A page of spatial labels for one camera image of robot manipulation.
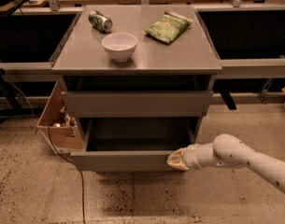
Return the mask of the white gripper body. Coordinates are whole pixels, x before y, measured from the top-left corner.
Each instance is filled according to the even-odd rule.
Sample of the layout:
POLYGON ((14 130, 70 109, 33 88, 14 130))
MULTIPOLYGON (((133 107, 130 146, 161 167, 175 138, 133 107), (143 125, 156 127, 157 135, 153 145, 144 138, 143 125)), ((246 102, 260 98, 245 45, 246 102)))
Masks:
POLYGON ((188 170, 200 170, 202 168, 197 158, 197 148, 198 145, 189 145, 183 151, 182 160, 188 170))

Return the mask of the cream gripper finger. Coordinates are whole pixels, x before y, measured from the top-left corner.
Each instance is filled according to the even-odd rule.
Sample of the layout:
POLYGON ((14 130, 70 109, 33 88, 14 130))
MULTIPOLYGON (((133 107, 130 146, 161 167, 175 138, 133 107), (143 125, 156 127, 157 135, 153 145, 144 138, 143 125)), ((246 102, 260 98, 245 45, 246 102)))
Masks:
POLYGON ((172 152, 167 158, 167 164, 175 169, 179 169, 181 171, 189 171, 190 167, 184 162, 183 154, 185 149, 180 148, 174 152, 172 152))

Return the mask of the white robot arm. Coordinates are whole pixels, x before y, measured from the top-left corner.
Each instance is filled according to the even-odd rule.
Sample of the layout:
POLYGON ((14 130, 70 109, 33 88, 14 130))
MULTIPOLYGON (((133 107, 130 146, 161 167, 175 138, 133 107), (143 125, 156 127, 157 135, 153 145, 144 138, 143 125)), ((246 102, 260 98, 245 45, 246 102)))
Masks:
POLYGON ((242 165, 285 194, 285 161, 257 152, 230 134, 218 135, 212 143, 180 148, 166 162, 182 171, 242 165))

